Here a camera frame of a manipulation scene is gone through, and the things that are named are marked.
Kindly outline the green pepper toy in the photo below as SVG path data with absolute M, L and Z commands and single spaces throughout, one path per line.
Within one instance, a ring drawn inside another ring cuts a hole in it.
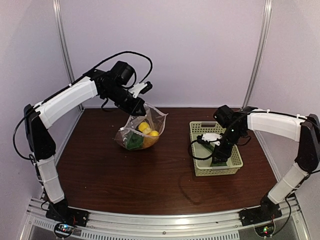
M 210 164 L 211 167 L 227 167 L 227 163 L 223 161 L 212 161 Z

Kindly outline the yellow lemon toy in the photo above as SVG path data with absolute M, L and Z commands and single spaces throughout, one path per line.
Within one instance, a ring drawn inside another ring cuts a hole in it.
M 138 130 L 145 135 L 148 135 L 152 131 L 150 125 L 145 121 L 139 124 Z

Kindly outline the clear zip top bag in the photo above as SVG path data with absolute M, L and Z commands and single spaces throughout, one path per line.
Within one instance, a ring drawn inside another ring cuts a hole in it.
M 130 116 L 114 140 L 128 151 L 144 150 L 156 144 L 165 130 L 167 113 L 145 103 L 144 116 Z

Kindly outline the green bok choy toy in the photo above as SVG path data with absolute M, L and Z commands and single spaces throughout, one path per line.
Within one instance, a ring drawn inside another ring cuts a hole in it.
M 125 141 L 125 148 L 129 151 L 139 150 L 142 148 L 144 142 L 144 137 L 130 132 Z

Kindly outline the orange mango slice toy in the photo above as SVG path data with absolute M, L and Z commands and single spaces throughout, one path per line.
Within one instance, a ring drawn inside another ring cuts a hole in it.
M 153 146 L 159 140 L 159 132 L 156 130 L 152 130 L 143 138 L 142 147 L 144 149 Z

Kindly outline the dark green cucumber toy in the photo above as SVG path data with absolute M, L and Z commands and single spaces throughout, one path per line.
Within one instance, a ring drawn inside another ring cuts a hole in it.
M 210 143 L 204 143 L 202 144 L 202 146 L 208 150 L 211 154 L 214 152 L 215 149 L 215 145 L 214 144 L 210 144 Z

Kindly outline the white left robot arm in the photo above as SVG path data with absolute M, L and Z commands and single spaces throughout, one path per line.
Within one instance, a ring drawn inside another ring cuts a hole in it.
M 116 62 L 110 70 L 100 70 L 95 66 L 48 98 L 24 108 L 25 133 L 31 160 L 47 200 L 54 205 L 51 211 L 61 222 L 69 221 L 72 211 L 61 203 L 66 195 L 57 170 L 57 144 L 53 131 L 77 107 L 94 98 L 112 101 L 117 108 L 131 116 L 145 116 L 145 101 L 141 95 L 153 85 L 141 80 L 127 86 L 135 76 L 135 69 L 124 61 Z

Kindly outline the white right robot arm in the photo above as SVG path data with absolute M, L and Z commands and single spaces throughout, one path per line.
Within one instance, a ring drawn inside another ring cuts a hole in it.
M 296 191 L 311 175 L 319 172 L 320 121 L 315 114 L 290 115 L 250 106 L 234 111 L 223 105 L 215 111 L 213 118 L 225 129 L 221 137 L 213 138 L 216 147 L 212 157 L 220 162 L 231 156 L 232 148 L 240 138 L 248 136 L 248 131 L 274 135 L 297 144 L 293 164 L 265 195 L 255 189 L 262 186 L 260 181 L 265 179 L 263 176 L 258 177 L 257 183 L 251 183 L 252 189 L 246 191 L 246 199 L 252 198 L 254 194 L 261 197 L 261 206 L 256 210 L 259 220 L 268 220 L 285 197 Z

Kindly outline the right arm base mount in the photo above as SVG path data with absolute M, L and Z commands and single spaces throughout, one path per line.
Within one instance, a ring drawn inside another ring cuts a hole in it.
M 243 227 L 272 221 L 283 215 L 278 204 L 267 203 L 253 208 L 244 208 L 238 214 Z

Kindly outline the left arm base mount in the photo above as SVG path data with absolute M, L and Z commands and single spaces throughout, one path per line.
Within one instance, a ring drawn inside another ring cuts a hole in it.
M 49 205 L 45 217 L 71 226 L 86 227 L 89 212 L 68 207 L 67 204 L 56 203 Z

